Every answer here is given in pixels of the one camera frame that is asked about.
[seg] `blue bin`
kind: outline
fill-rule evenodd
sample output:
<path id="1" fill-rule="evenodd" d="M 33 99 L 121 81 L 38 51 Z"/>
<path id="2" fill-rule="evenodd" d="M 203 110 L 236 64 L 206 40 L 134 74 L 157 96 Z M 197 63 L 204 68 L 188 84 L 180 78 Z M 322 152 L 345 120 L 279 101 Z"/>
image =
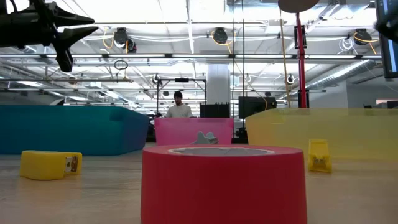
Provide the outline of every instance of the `blue bin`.
<path id="1" fill-rule="evenodd" d="M 149 118 L 114 106 L 0 106 L 0 154 L 24 150 L 113 156 L 145 146 Z"/>

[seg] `pink container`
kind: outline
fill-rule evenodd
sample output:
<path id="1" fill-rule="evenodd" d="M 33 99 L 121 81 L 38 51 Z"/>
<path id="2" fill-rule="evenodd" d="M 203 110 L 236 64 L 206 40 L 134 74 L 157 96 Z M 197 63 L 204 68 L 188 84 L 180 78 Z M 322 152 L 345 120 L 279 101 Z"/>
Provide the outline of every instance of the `pink container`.
<path id="1" fill-rule="evenodd" d="M 200 138 L 210 144 L 231 144 L 233 122 L 232 118 L 158 118 L 156 145 L 193 144 Z"/>

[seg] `small yellow toy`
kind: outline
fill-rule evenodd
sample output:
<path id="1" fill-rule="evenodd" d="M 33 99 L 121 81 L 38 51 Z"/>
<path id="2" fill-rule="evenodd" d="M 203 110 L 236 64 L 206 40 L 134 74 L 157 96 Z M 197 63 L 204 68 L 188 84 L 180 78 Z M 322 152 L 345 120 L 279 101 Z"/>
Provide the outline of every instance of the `small yellow toy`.
<path id="1" fill-rule="evenodd" d="M 23 151 L 19 175 L 34 180 L 57 180 L 80 174 L 83 156 L 79 152 Z"/>
<path id="2" fill-rule="evenodd" d="M 328 141 L 323 139 L 310 139 L 308 152 L 308 170 L 318 172 L 331 172 L 331 160 Z"/>

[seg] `yellow container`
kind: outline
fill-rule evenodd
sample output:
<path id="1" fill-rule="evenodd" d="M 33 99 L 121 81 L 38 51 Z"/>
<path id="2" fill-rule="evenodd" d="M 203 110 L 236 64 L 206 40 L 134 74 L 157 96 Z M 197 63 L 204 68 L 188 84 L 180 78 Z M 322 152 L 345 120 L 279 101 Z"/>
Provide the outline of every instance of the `yellow container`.
<path id="1" fill-rule="evenodd" d="M 80 174 L 83 156 L 79 152 L 23 151 L 19 175 L 34 180 L 57 180 Z"/>
<path id="2" fill-rule="evenodd" d="M 296 147 L 328 141 L 331 159 L 398 160 L 398 110 L 273 109 L 246 118 L 250 145 Z"/>

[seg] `red pole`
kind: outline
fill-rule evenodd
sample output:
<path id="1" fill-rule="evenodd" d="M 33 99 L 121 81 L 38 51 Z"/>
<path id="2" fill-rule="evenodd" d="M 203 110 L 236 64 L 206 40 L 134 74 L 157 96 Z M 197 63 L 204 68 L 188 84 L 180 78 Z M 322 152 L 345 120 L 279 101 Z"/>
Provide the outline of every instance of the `red pole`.
<path id="1" fill-rule="evenodd" d="M 300 72 L 300 90 L 301 90 L 301 108 L 306 108 L 307 107 L 307 97 L 306 97 L 306 92 L 305 92 L 305 69 L 304 69 L 304 56 L 305 56 L 305 51 L 304 51 L 304 39 L 303 39 L 303 30 L 301 28 L 301 20 L 300 20 L 300 14 L 296 13 L 296 18 L 297 18 L 297 35 L 298 35 L 298 69 Z"/>

